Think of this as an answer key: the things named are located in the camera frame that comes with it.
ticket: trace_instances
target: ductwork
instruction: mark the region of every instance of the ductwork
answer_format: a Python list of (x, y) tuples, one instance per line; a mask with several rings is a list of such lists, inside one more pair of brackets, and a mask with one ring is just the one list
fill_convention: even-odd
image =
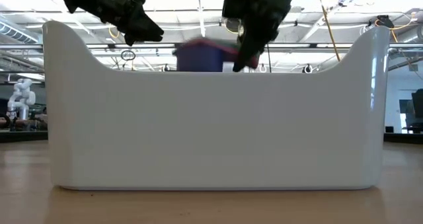
[(26, 69), (19, 66), (13, 61), (8, 61), (6, 59), (0, 58), (0, 69), (2, 70), (13, 70), (13, 71), (25, 71)]
[(423, 24), (397, 36), (399, 42), (403, 43), (421, 43), (423, 42)]
[(40, 35), (22, 29), (20, 26), (13, 22), (0, 17), (0, 34), (8, 36), (24, 44), (40, 43)]

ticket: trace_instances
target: desk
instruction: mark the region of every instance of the desk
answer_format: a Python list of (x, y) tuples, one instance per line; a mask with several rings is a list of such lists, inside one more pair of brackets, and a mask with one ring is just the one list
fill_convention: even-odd
[(386, 143), (378, 187), (302, 192), (77, 192), (45, 141), (0, 144), (0, 223), (421, 223), (423, 148)]
[(420, 134), (423, 131), (422, 127), (403, 127), (403, 130), (407, 130), (407, 133), (410, 133), (412, 131), (414, 134)]

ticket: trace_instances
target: ceiling beam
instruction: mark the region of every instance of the ceiling beam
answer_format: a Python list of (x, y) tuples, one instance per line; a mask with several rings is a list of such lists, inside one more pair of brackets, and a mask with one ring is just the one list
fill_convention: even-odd
[(206, 36), (206, 27), (204, 26), (204, 15), (203, 7), (201, 6), (201, 0), (198, 0), (198, 18), (200, 19), (200, 32), (203, 37)]
[(87, 27), (85, 27), (81, 22), (79, 22), (65, 7), (62, 7), (61, 5), (58, 5), (54, 0), (50, 0), (53, 4), (57, 5), (58, 8), (60, 9), (60, 11), (64, 14), (64, 15), (68, 15), (68, 17), (70, 18), (70, 20), (72, 20), (76, 25), (78, 25), (79, 27), (81, 27), (85, 32), (88, 33), (88, 35), (91, 35), (93, 38), (95, 38), (96, 40), (98, 40), (99, 42), (105, 42), (102, 38), (99, 38), (95, 32), (93, 32), (92, 30), (89, 30)]
[(11, 58), (12, 60), (16, 61), (17, 63), (21, 63), (25, 66), (30, 67), (30, 68), (44, 69), (43, 65), (40, 65), (38, 63), (32, 62), (32, 61), (27, 60), (27, 59), (23, 59), (22, 56), (16, 56), (16, 55), (10, 54), (8, 52), (5, 52), (3, 50), (0, 50), (0, 56)]
[[(171, 3), (173, 4), (173, 5), (177, 5), (177, 3), (175, 3), (175, 0), (171, 0)], [(162, 11), (162, 12), (169, 12), (169, 13), (173, 13), (173, 12), (176, 12), (175, 10), (173, 10), (173, 11), (167, 11), (167, 10), (164, 10), (164, 11)], [(176, 17), (176, 21), (177, 21), (177, 25), (178, 26), (180, 26), (180, 21), (179, 21), (179, 17), (178, 17), (178, 15), (175, 15), (175, 17)], [(180, 37), (182, 38), (182, 40), (183, 41), (185, 41), (185, 35), (184, 35), (184, 33), (182, 32), (182, 31), (180, 31), (179, 32), (179, 35), (180, 35)]]
[(150, 62), (148, 62), (143, 56), (139, 56), (139, 59), (141, 59), (141, 61), (143, 62), (143, 64), (148, 67), (150, 70), (155, 71), (153, 66), (150, 64)]
[[(203, 12), (221, 12), (222, 9), (202, 9)], [(146, 13), (195, 13), (198, 9), (157, 9), (144, 10)], [(30, 10), (0, 10), (4, 16), (26, 15), (26, 14), (61, 14), (62, 11), (30, 11)], [(73, 14), (85, 14), (86, 11), (75, 11)]]
[(422, 61), (422, 60), (423, 60), (423, 57), (418, 57), (418, 58), (414, 58), (414, 59), (410, 59), (410, 60), (408, 60), (406, 58), (406, 61), (404, 61), (404, 62), (398, 63), (396, 65), (389, 66), (388, 71), (392, 71), (394, 69), (399, 69), (399, 68), (404, 67), (404, 66), (409, 66), (412, 63), (416, 63), (416, 62), (419, 62), (419, 61)]
[[(329, 19), (331, 16), (335, 15), (336, 12), (338, 12), (342, 8), (343, 3), (349, 3), (350, 1), (351, 0), (339, 0), (338, 3), (336, 5), (334, 5), (332, 10), (327, 12), (327, 19)], [(327, 23), (327, 22), (325, 21), (325, 16), (323, 15), (323, 12), (322, 12), (322, 16), (318, 20), (316, 20), (316, 22), (313, 24), (313, 26), (297, 42), (301, 43), (301, 42), (307, 41), (325, 23)]]

